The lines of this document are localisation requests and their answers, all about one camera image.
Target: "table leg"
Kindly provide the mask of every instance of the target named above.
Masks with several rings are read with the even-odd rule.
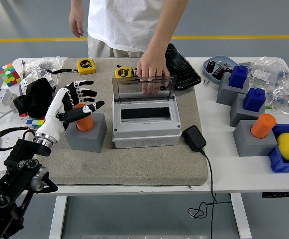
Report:
[[[243,204],[243,199],[240,193],[232,193],[231,200],[235,214],[237,229],[241,239],[251,239],[250,228]]]
[[[65,218],[67,196],[57,196],[49,239],[61,239]]]

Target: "pen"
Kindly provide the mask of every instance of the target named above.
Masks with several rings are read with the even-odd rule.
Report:
[[[26,73],[25,73],[25,68],[24,68],[25,62],[23,60],[21,61],[21,65],[23,68],[23,79],[24,79],[26,77]]]

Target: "yellow tape measure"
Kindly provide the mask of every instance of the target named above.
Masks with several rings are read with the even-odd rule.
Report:
[[[77,69],[80,75],[87,75],[96,72],[95,62],[92,59],[84,58],[78,61]]]
[[[133,70],[131,67],[119,67],[116,69],[114,75],[116,78],[133,77],[132,72]]]

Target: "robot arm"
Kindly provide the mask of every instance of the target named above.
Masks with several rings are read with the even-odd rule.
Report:
[[[45,123],[35,133],[35,141],[18,139],[4,165],[6,174],[0,179],[0,238],[9,238],[23,229],[23,216],[35,193],[49,193],[58,187],[49,179],[49,170],[34,155],[49,156],[51,146],[70,122],[82,119],[104,105],[103,101],[73,109],[79,101],[94,101],[96,92],[79,89],[91,81],[73,82],[61,88],[54,97],[45,117]],[[15,201],[23,191],[27,194],[21,206]]]
[[[73,109],[80,101],[94,101],[89,98],[96,96],[95,91],[81,89],[81,85],[92,85],[93,81],[75,81],[61,88],[52,101],[45,123],[36,132],[36,142],[48,146],[56,144],[60,134],[64,132],[69,123],[83,119],[104,105],[104,101],[98,101],[88,106]]]

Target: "blue tray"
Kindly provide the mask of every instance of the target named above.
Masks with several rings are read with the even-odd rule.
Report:
[[[207,64],[208,64],[208,61],[215,61],[215,67],[214,67],[214,70],[212,71],[212,73],[208,73],[206,71],[206,68],[207,68]],[[204,62],[203,64],[203,69],[204,69],[204,72],[205,74],[215,83],[217,84],[220,84],[220,80],[214,78],[212,76],[212,74],[220,67],[219,66],[219,63],[222,63],[222,64],[228,64],[232,69],[234,69],[235,66],[239,66],[236,62],[234,62],[232,59],[230,59],[229,57],[227,56],[214,56],[212,58],[209,58],[207,61]]]
[[[273,127],[273,133],[277,138],[282,133],[289,133],[289,124],[276,124]],[[282,155],[280,154],[278,146],[276,146],[270,153],[269,159],[271,162],[271,168],[275,173],[289,172],[289,162],[284,162]]]

